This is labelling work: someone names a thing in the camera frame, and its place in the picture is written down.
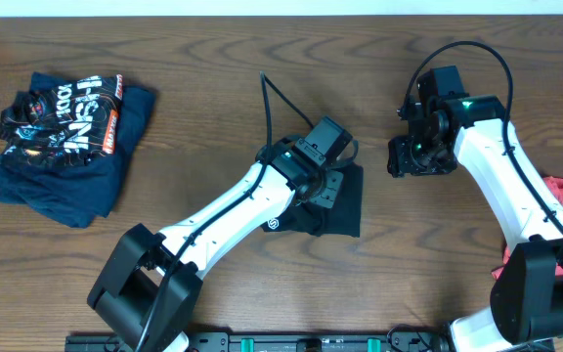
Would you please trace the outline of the black t-shirt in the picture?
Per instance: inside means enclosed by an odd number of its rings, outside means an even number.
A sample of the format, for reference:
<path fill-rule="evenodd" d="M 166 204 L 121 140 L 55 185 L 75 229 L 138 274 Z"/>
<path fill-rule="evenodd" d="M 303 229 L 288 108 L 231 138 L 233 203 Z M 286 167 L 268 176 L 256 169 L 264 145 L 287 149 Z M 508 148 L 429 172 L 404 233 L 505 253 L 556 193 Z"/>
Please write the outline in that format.
<path fill-rule="evenodd" d="M 320 237 L 343 235 L 358 238 L 361 235 L 364 169 L 352 163 L 343 167 L 342 184 L 332 208 L 312 203 L 290 206 L 280 216 L 261 225 L 267 233 L 293 231 Z"/>

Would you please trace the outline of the folded black printed shirt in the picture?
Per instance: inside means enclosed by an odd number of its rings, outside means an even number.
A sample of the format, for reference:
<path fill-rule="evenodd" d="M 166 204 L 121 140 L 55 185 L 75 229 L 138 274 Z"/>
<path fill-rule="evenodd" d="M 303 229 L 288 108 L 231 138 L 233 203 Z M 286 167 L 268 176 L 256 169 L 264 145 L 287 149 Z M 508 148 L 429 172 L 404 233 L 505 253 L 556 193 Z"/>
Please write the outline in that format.
<path fill-rule="evenodd" d="M 123 76 L 90 76 L 20 92 L 1 112 L 3 156 L 41 168 L 86 165 L 114 153 Z"/>

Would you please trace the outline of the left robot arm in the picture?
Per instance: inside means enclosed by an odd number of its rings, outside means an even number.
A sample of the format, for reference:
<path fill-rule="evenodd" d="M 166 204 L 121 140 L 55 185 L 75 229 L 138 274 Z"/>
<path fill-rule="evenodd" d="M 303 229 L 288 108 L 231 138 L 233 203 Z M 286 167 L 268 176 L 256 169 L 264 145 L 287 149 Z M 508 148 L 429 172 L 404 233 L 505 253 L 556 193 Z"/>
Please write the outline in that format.
<path fill-rule="evenodd" d="M 257 228 L 292 217 L 298 231 L 326 228 L 344 180 L 352 135 L 325 116 L 305 136 L 262 148 L 228 191 L 187 219 L 152 233 L 138 224 L 118 241 L 88 305 L 135 351 L 185 351 L 185 329 L 211 268 Z"/>

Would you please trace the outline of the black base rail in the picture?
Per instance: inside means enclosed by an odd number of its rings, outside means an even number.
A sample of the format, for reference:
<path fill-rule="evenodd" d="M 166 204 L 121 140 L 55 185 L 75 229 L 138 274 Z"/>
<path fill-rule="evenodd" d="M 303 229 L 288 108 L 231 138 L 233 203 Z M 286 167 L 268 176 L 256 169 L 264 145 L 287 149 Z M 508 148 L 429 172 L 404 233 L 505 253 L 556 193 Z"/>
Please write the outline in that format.
<path fill-rule="evenodd" d="M 115 334 L 70 335 L 65 352 L 134 351 Z M 430 331 L 395 330 L 387 334 L 293 335 L 183 333 L 168 347 L 157 351 L 186 352 L 432 352 L 454 351 L 444 335 Z M 553 352 L 552 339 L 532 342 L 507 351 Z"/>

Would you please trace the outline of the folded navy blue shirt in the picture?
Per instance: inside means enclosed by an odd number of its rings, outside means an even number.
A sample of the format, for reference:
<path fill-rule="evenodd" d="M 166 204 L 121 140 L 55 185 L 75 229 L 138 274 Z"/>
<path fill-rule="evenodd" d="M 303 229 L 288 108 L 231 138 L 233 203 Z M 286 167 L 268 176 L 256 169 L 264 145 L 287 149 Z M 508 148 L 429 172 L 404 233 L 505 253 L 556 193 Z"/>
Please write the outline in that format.
<path fill-rule="evenodd" d="M 67 81 L 35 72 L 27 90 L 48 89 Z M 129 163 L 151 120 L 155 95 L 123 78 L 123 99 L 114 153 L 86 165 L 41 168 L 8 162 L 0 154 L 0 202 L 24 204 L 71 228 L 86 228 L 110 214 L 126 178 Z"/>

